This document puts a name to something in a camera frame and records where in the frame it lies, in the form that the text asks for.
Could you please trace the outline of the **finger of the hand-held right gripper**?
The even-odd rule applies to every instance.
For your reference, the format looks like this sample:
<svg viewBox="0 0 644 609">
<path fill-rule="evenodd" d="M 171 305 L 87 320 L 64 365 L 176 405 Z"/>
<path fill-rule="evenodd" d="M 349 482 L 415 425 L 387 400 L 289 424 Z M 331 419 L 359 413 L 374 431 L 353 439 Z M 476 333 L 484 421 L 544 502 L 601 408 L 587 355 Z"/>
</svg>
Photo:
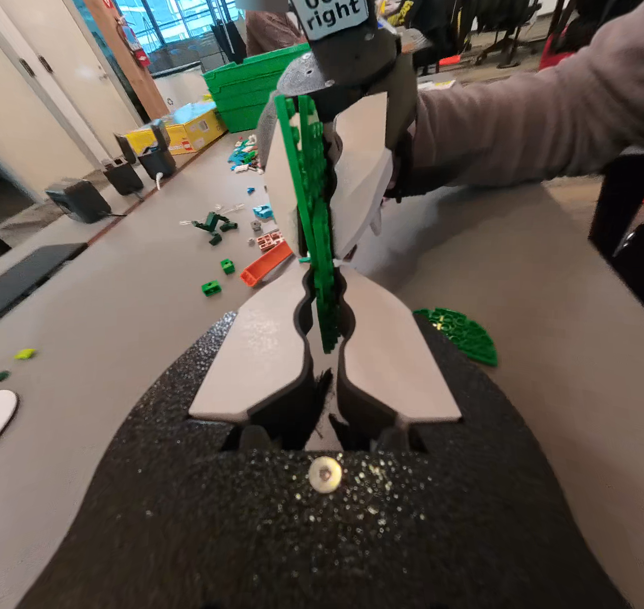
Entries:
<svg viewBox="0 0 644 609">
<path fill-rule="evenodd" d="M 388 95 L 381 92 L 363 97 L 334 119 L 341 145 L 329 202 L 334 262 L 345 259 L 367 229 L 381 234 L 381 203 L 393 173 L 393 155 L 385 147 L 387 109 Z"/>
<path fill-rule="evenodd" d="M 262 169 L 273 219 L 298 258 L 307 255 L 297 199 L 276 112 L 262 113 Z"/>
</svg>

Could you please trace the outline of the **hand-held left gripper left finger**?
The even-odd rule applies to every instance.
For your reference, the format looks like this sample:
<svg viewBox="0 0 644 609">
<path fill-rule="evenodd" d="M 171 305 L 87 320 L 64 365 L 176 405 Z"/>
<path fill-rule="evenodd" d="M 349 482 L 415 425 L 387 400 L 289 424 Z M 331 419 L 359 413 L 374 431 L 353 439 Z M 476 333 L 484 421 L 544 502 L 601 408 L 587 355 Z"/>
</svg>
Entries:
<svg viewBox="0 0 644 609">
<path fill-rule="evenodd" d="M 305 361 L 296 307 L 308 296 L 309 266 L 293 266 L 239 309 L 189 408 L 197 420 L 245 422 L 251 409 L 293 383 Z"/>
</svg>

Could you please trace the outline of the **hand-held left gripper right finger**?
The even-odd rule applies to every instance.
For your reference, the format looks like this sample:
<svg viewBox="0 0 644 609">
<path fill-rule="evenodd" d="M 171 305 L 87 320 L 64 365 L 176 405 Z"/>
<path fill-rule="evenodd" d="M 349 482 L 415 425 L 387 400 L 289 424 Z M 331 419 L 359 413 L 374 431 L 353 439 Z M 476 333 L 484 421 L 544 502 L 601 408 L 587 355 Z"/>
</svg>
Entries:
<svg viewBox="0 0 644 609">
<path fill-rule="evenodd" d="M 343 305 L 352 315 L 339 358 L 348 383 L 337 393 L 341 414 L 364 424 L 348 404 L 365 401 L 382 424 L 457 422 L 461 411 L 412 311 L 398 297 L 354 269 L 339 271 Z"/>
</svg>

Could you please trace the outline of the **green lego plate assembly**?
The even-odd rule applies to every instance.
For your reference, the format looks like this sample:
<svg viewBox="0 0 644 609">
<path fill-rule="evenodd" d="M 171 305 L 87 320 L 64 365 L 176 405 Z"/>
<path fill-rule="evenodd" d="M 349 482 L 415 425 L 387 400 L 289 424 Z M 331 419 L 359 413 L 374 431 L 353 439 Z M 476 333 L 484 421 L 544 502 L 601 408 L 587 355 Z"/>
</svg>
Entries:
<svg viewBox="0 0 644 609">
<path fill-rule="evenodd" d="M 277 95 L 274 106 L 296 197 L 296 224 L 309 255 L 304 284 L 310 302 L 316 305 L 323 351 L 331 354 L 341 332 L 323 123 L 310 96 Z"/>
</svg>

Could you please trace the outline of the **person's right forearm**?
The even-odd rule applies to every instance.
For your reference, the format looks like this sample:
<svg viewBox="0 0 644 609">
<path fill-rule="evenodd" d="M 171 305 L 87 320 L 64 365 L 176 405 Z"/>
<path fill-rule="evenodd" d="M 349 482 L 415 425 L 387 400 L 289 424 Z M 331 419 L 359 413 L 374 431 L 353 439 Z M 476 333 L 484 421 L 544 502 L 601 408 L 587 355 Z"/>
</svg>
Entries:
<svg viewBox="0 0 644 609">
<path fill-rule="evenodd" d="M 643 147 L 643 4 L 541 72 L 420 91 L 413 145 L 423 190 L 578 177 Z"/>
</svg>

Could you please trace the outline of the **pile of lego pieces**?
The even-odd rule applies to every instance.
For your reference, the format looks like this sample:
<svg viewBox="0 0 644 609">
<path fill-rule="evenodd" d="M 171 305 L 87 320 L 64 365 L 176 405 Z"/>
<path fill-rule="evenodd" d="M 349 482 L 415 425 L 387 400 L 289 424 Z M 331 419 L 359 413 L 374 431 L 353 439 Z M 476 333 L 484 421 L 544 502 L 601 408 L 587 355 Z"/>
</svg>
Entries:
<svg viewBox="0 0 644 609">
<path fill-rule="evenodd" d="M 234 173 L 253 171 L 263 173 L 259 158 L 258 138 L 251 133 L 246 138 L 236 141 L 232 153 L 227 160 L 229 168 Z"/>
</svg>

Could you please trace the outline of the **green rounded lego plate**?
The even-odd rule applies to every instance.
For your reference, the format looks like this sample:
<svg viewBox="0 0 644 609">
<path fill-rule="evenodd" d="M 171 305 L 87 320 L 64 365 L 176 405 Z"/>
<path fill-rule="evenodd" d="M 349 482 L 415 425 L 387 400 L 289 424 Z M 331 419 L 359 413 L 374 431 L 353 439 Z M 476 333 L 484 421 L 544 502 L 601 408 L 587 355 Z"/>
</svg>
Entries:
<svg viewBox="0 0 644 609">
<path fill-rule="evenodd" d="M 491 336 L 465 314 L 449 308 L 420 308 L 413 313 L 429 321 L 471 360 L 498 366 L 498 354 Z"/>
</svg>

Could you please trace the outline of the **yellow lego box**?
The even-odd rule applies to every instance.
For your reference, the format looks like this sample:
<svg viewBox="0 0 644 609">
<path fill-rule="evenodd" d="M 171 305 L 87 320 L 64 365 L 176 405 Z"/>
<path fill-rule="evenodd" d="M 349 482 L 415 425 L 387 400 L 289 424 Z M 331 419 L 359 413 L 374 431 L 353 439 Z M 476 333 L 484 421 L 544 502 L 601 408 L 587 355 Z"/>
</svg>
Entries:
<svg viewBox="0 0 644 609">
<path fill-rule="evenodd" d="M 198 153 L 228 132 L 213 101 L 186 104 L 161 118 L 174 156 Z"/>
</svg>

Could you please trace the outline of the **green storage bin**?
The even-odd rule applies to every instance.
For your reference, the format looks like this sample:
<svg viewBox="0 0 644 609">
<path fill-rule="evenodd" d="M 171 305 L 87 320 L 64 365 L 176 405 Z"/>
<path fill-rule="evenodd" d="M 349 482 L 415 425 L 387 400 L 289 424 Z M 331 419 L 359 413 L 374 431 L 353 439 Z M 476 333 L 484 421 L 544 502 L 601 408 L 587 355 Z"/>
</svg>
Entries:
<svg viewBox="0 0 644 609">
<path fill-rule="evenodd" d="M 278 81 L 295 59 L 310 50 L 308 43 L 245 58 L 203 74 L 225 127 L 231 133 L 253 130 Z"/>
</svg>

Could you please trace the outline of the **black office chair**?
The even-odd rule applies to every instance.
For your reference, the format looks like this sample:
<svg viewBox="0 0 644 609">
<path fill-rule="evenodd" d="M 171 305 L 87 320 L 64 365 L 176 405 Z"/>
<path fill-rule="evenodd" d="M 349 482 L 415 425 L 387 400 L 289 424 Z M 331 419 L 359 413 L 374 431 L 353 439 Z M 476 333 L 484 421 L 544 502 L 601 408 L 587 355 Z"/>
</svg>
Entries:
<svg viewBox="0 0 644 609">
<path fill-rule="evenodd" d="M 471 0 L 473 4 L 473 18 L 477 20 L 478 33 L 504 32 L 503 39 L 495 39 L 494 44 L 481 51 L 474 66 L 479 66 L 489 54 L 499 51 L 504 58 L 498 68 L 511 68 L 518 65 L 513 62 L 513 57 L 519 41 L 519 34 L 523 25 L 532 16 L 534 8 L 530 0 Z"/>
</svg>

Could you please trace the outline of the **red fire extinguisher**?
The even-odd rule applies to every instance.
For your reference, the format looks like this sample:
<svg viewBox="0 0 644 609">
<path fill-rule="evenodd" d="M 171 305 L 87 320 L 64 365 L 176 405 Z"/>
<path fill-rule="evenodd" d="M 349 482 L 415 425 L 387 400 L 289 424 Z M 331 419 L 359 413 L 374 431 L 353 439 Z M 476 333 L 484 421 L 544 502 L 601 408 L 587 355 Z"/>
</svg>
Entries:
<svg viewBox="0 0 644 609">
<path fill-rule="evenodd" d="M 117 24 L 117 32 L 129 50 L 129 53 L 132 55 L 139 67 L 144 70 L 147 69 L 151 62 L 146 51 L 139 42 L 137 35 L 133 31 L 132 26 L 128 24 L 127 20 L 123 16 L 119 16 L 115 20 Z"/>
</svg>

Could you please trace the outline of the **red object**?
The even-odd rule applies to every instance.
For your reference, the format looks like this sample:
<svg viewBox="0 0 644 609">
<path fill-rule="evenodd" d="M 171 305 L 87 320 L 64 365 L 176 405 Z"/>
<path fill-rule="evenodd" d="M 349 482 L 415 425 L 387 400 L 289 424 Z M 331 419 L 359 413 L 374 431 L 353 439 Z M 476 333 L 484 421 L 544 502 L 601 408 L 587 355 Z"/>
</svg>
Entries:
<svg viewBox="0 0 644 609">
<path fill-rule="evenodd" d="M 568 27 L 565 27 L 561 32 L 552 33 L 548 37 L 539 60 L 539 72 L 557 66 L 576 53 L 576 50 L 567 41 L 567 31 Z"/>
</svg>

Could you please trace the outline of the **white double door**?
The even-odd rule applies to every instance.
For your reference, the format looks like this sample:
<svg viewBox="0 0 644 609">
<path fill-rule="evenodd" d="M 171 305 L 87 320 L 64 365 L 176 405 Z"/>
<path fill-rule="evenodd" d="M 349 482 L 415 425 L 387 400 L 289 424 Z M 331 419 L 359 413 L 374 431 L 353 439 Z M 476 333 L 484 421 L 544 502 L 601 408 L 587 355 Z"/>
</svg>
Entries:
<svg viewBox="0 0 644 609">
<path fill-rule="evenodd" d="M 89 162 L 121 155 L 141 120 L 73 0 L 1 0 L 1 46 Z"/>
</svg>

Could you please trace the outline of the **black mat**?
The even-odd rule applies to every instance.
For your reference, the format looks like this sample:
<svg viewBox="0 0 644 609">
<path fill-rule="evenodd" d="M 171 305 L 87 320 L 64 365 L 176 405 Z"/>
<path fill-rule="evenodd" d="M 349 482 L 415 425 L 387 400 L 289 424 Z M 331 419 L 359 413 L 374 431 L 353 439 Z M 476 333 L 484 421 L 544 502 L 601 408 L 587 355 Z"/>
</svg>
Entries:
<svg viewBox="0 0 644 609">
<path fill-rule="evenodd" d="M 1 275 L 1 317 L 27 299 L 87 248 L 87 243 L 47 245 L 10 267 Z"/>
</svg>

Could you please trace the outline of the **white round object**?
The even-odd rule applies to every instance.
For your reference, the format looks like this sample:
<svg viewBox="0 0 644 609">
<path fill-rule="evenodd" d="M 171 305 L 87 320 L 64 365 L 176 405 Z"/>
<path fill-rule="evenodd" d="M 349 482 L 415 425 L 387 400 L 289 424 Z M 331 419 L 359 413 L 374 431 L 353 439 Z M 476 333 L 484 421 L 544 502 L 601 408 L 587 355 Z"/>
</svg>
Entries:
<svg viewBox="0 0 644 609">
<path fill-rule="evenodd" d="M 17 412 L 17 409 L 19 407 L 19 397 L 15 392 L 9 389 L 2 389 L 0 392 L 0 399 L 1 399 L 0 433 L 2 435 L 2 433 L 11 423 L 11 421 L 13 420 Z"/>
</svg>

